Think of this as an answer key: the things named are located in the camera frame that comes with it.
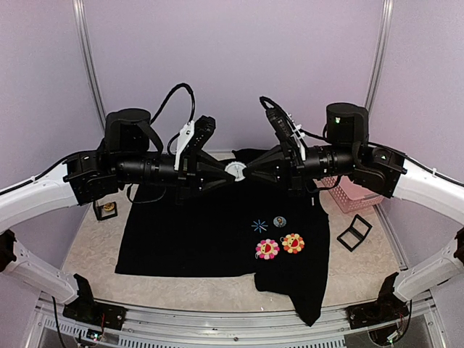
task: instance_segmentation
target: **pink basket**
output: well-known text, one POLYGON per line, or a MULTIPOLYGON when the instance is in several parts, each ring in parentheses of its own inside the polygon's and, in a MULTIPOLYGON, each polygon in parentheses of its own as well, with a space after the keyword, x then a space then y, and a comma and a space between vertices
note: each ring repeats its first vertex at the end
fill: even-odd
MULTIPOLYGON (((335 184, 336 178, 324 178, 321 181, 325 187, 331 187, 335 184)), ((380 194, 352 183, 346 176, 341 178, 340 184, 329 192, 342 212, 370 207, 379 204, 384 199, 380 194)))

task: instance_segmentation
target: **black cable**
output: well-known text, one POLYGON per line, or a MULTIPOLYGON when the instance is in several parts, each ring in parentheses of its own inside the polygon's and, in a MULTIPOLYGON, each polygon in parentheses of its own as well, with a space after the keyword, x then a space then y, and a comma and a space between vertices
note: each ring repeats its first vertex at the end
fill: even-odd
MULTIPOLYGON (((191 122, 194 119, 194 115, 195 115, 195 95, 194 95, 194 90, 190 87, 189 84, 182 82, 182 83, 179 83, 178 85, 175 85, 174 88, 169 91, 169 93, 165 97, 165 100, 163 100, 163 102, 159 106, 158 111, 156 112, 156 114, 154 114, 153 118, 150 120, 150 125, 153 124, 153 122, 158 118, 158 116, 160 116, 161 111, 165 108, 165 106, 166 106, 167 102, 169 101, 170 97, 173 96, 173 94, 176 91, 178 91, 179 89, 181 89, 181 88, 184 88, 184 89, 187 90, 187 93, 189 94, 190 100, 191 100, 191 109, 190 109, 190 116, 188 117, 188 122, 191 122)), ((171 157, 175 156, 175 154, 173 154, 171 152, 171 146, 173 145, 174 140, 176 140, 179 137, 179 135, 180 135, 179 133, 175 134, 169 140, 169 143, 167 143, 167 153, 171 157)))
POLYGON ((195 96, 194 96, 194 90, 191 89, 190 85, 187 84, 187 83, 179 83, 178 85, 175 85, 173 89, 171 89, 169 91, 169 93, 167 94, 167 96, 165 97, 165 100, 163 100, 163 102, 161 103, 161 105, 159 106, 159 109, 158 111, 156 112, 156 114, 154 114, 152 120, 150 121, 150 124, 152 124, 154 121, 156 121, 156 119, 158 118, 158 116, 160 116, 161 114, 161 111, 165 108, 167 102, 169 101, 170 97, 173 96, 173 94, 181 89, 181 88, 184 88, 187 90, 187 93, 190 95, 190 100, 191 100, 191 111, 190 111, 190 117, 188 118, 188 121, 192 121, 194 119, 194 114, 195 114, 195 96))
POLYGON ((9 194, 10 192, 13 192, 14 190, 21 189, 22 187, 27 186, 30 183, 33 183, 34 181, 37 181, 38 179, 42 179, 45 175, 50 173, 57 165, 63 163, 68 157, 74 156, 75 154, 78 154, 79 152, 69 154, 66 157, 63 157, 62 159, 56 161, 51 167, 45 169, 45 171, 43 171, 41 174, 37 175, 34 178, 34 180, 29 179, 29 180, 26 180, 26 181, 24 181, 22 183, 17 184, 16 186, 13 186, 13 187, 7 188, 6 190, 3 190, 2 192, 0 192, 0 196, 4 195, 4 194, 9 194))
POLYGON ((408 315, 408 319, 407 319, 406 328, 403 331, 403 333, 401 334, 401 336, 396 341, 394 340, 393 343, 397 343, 399 340, 401 340, 405 336, 412 319, 413 319, 413 301, 410 300, 409 301, 409 315, 408 315))
POLYGON ((58 338, 59 338, 59 341, 61 342, 62 347, 67 348, 65 342, 63 341, 63 337, 61 336, 61 331, 59 330, 57 301, 55 300, 54 297, 51 297, 51 299, 53 299, 53 311, 55 313, 55 325, 57 326, 58 338))
POLYGON ((167 191, 166 187, 164 187, 164 190, 163 190, 161 196, 159 196, 159 197, 157 197, 155 199, 150 199, 149 201, 137 202, 137 201, 131 199, 132 186, 133 186, 133 183, 131 185, 129 185, 128 190, 126 191, 126 194, 125 194, 127 196, 128 200, 129 200, 129 202, 132 203, 132 204, 147 204, 147 203, 158 202, 162 197, 165 196, 166 191, 167 191))
POLYGON ((306 191, 309 194, 317 194, 321 191, 328 191, 328 190, 336 188, 340 184, 340 181, 341 181, 341 176, 337 176, 335 183, 331 187, 317 187, 316 189, 310 191, 308 187, 306 186, 306 191))
POLYGON ((307 130, 304 130, 304 129, 302 129, 302 132, 303 132, 304 134, 306 134, 307 136, 310 136, 311 138, 314 138, 314 139, 317 139, 317 140, 326 141, 326 138, 324 138, 323 136, 318 136, 318 135, 313 134, 313 133, 310 133, 310 132, 308 132, 307 130))
POLYGON ((173 145, 173 142, 174 140, 176 140, 178 137, 179 137, 179 133, 177 133, 176 135, 174 135, 171 140, 169 140, 169 143, 167 143, 167 153, 171 156, 171 157, 175 157, 175 154, 173 154, 171 152, 171 146, 173 145))
POLYGON ((448 181, 449 183, 453 183, 455 185, 458 185, 458 186, 461 186, 461 187, 464 187, 464 183, 460 182, 460 181, 457 181, 453 178, 449 178, 441 173, 438 173, 438 172, 435 172, 430 169, 429 167, 426 167, 425 165, 423 165, 422 163, 416 161, 415 159, 407 156, 404 152, 401 152, 399 150, 396 150, 396 149, 393 149, 389 146, 385 146, 385 145, 382 145, 382 144, 377 144, 377 143, 373 143, 373 142, 369 142, 369 145, 373 145, 373 146, 377 146, 377 147, 381 147, 382 149, 385 149, 385 150, 389 150, 391 152, 394 152, 395 154, 398 154, 399 156, 403 156, 406 160, 410 161, 411 163, 417 165, 420 169, 423 169, 425 170, 427 173, 430 173, 430 174, 433 174, 435 175, 437 178, 441 178, 443 180, 446 180, 448 181))
MULTIPOLYGON (((268 97, 266 97, 266 96, 261 96, 261 97, 260 97, 260 103, 261 103, 262 107, 264 107, 266 110, 269 110, 269 109, 270 109, 269 106, 268 106, 268 104, 271 105, 272 107, 275 107, 279 112, 281 112, 282 114, 285 115, 285 117, 286 117, 286 119, 287 119, 287 122, 288 122, 290 125, 293 126, 294 123, 293 123, 293 121, 291 120, 291 118, 289 117, 289 114, 287 114, 287 113, 285 112, 285 110, 282 109, 282 107, 281 107, 279 104, 277 104, 275 101, 273 101, 271 98, 268 98, 268 97)), ((303 138, 301 138, 300 141, 302 142, 304 148, 305 148, 306 150, 308 150, 309 147, 308 147, 308 145, 306 145, 305 140, 303 140, 303 138)))

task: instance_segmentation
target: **round badge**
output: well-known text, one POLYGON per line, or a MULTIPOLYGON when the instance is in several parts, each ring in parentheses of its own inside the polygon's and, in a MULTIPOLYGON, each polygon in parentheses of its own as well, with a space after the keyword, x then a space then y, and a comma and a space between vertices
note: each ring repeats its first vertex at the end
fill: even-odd
POLYGON ((271 260, 281 249, 278 247, 276 241, 272 239, 266 239, 265 241, 261 241, 256 246, 256 258, 264 259, 264 260, 271 260))
POLYGON ((103 210, 105 212, 111 212, 115 209, 115 203, 111 202, 111 203, 106 203, 104 206, 103 206, 103 210))
POLYGON ((284 227, 287 224, 287 220, 283 216, 278 216, 274 218, 275 227, 284 227))
POLYGON ((305 241, 298 233, 287 234, 282 241, 283 250, 289 254, 297 254, 305 247, 305 241))

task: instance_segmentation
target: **blue star patch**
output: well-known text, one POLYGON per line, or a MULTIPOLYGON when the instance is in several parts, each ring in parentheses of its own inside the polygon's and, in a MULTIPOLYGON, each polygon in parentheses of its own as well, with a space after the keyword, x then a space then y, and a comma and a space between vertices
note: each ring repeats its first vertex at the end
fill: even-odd
POLYGON ((259 230, 260 233, 261 233, 262 231, 267 231, 267 229, 266 229, 267 226, 268 226, 268 225, 266 225, 266 222, 265 222, 265 221, 262 221, 262 222, 261 222, 261 220, 258 220, 258 222, 253 221, 253 225, 252 225, 252 227, 254 227, 254 230, 255 230, 255 231, 258 231, 258 230, 259 230))

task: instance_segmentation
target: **white backdrop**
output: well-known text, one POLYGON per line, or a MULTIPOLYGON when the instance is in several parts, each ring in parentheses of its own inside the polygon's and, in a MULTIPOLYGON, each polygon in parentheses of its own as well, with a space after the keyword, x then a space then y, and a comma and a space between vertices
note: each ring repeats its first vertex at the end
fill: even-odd
MULTIPOLYGON (((276 143, 261 95, 316 133, 327 104, 363 104, 381 12, 371 0, 86 2, 106 111, 154 113, 176 83, 190 83, 196 117, 217 121, 212 150, 276 143)), ((165 145, 189 103, 178 92, 155 123, 165 145)))

